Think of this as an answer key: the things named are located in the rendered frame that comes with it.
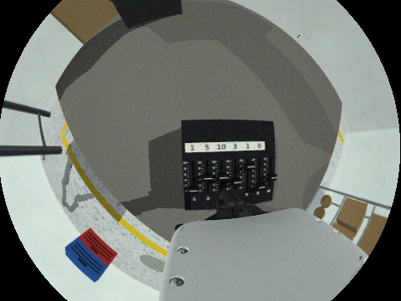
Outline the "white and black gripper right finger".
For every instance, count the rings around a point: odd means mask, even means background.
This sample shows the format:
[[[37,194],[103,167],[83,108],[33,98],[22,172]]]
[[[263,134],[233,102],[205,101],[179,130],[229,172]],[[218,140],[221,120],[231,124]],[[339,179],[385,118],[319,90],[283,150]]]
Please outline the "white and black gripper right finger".
[[[237,194],[237,192],[234,189],[229,190],[228,192],[235,203],[233,218],[250,217],[268,213],[264,212],[262,209],[260,209],[253,203],[243,202],[243,199],[241,199],[241,197]]]

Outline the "black lighting desk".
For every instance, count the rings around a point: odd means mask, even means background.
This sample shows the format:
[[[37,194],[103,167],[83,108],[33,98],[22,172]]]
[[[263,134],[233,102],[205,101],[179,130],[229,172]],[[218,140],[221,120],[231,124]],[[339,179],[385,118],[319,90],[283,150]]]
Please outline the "black lighting desk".
[[[216,209],[221,190],[245,203],[272,201],[273,121],[182,120],[181,143],[186,210]]]

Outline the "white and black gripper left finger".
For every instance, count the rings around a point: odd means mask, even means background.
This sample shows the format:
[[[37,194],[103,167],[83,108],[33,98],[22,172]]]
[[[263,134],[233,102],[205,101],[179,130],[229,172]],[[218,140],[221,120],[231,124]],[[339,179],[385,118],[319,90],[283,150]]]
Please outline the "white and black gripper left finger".
[[[227,190],[221,190],[221,199],[216,199],[216,214],[205,220],[231,219],[234,215],[234,206],[235,203],[229,192]]]

